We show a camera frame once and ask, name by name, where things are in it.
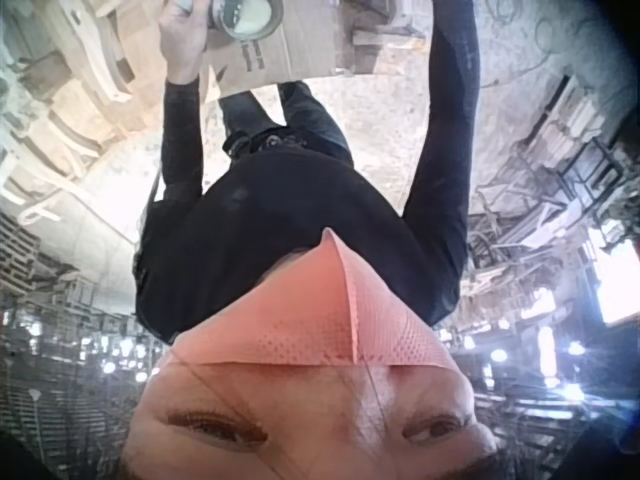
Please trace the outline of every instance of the floor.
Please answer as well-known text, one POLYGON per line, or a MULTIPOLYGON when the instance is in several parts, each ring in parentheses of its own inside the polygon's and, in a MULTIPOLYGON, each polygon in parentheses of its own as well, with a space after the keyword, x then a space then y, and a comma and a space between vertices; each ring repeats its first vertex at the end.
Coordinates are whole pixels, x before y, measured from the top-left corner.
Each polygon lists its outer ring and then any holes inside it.
MULTIPOLYGON (((488 182, 512 144, 538 119, 565 69, 598 95, 608 121, 605 136, 636 101, 633 64, 599 12, 581 0, 476 1, 482 55, 482 92, 477 114, 473 185, 488 182)), ((416 25, 430 35, 426 9, 416 25)), ((357 169, 399 211, 408 195, 428 124, 428 53, 407 55, 404 74, 310 80, 309 84, 344 129, 357 169)), ((257 92, 282 121, 274 87, 257 92)), ((228 160, 220 112, 203 110, 206 184, 222 175, 228 160)), ((131 259, 149 188, 157 172, 161 132, 146 132, 111 149, 83 186, 108 224, 73 198, 56 206, 64 220, 42 220, 30 229, 44 250, 76 265, 100 283, 99 307, 131 313, 131 259)), ((472 210, 478 211, 474 200, 472 210)))

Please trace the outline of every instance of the eye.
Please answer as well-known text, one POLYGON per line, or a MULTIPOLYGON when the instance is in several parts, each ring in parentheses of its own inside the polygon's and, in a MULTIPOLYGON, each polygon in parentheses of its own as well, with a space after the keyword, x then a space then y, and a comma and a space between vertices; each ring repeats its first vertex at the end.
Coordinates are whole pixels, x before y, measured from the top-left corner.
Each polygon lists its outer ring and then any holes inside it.
POLYGON ((240 425, 226 417, 208 412, 188 412, 169 415, 169 425, 201 433, 228 450, 252 451, 268 439, 260 428, 240 425))
POLYGON ((423 444, 458 431, 462 422, 455 417, 437 417, 406 428, 402 435, 411 443, 423 444))

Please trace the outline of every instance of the hand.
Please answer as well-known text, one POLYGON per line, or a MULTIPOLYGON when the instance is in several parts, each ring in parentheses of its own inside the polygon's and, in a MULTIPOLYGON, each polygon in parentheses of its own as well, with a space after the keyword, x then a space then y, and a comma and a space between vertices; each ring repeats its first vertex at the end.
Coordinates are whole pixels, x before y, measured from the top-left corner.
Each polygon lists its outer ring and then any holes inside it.
POLYGON ((169 0, 160 16, 160 51, 167 61, 167 80, 175 85, 198 78, 207 44, 211 0, 193 0, 191 13, 180 6, 184 3, 169 0))

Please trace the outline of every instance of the black pants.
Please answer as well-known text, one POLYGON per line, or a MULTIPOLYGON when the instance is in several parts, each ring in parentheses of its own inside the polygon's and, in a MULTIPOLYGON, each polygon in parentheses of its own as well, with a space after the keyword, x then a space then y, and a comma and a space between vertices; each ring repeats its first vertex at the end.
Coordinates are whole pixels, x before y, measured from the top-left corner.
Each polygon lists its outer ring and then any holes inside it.
POLYGON ((242 155, 279 145, 298 145, 325 153, 353 166, 347 140, 329 112, 304 82, 278 85, 286 126, 274 122, 251 92, 219 101, 232 161, 242 155))

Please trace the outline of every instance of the black long-sleeve shirt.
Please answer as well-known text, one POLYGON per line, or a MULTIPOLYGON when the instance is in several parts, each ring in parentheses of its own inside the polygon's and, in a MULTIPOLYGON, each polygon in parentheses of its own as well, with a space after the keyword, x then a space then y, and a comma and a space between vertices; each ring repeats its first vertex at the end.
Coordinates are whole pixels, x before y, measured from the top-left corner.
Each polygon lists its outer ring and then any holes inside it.
POLYGON ((434 0, 431 111, 402 217, 355 170, 279 148, 245 157, 202 194, 197 83, 167 85, 164 199, 135 267, 139 320, 171 342, 332 228, 429 325, 455 308, 466 234, 479 52, 472 0, 434 0))

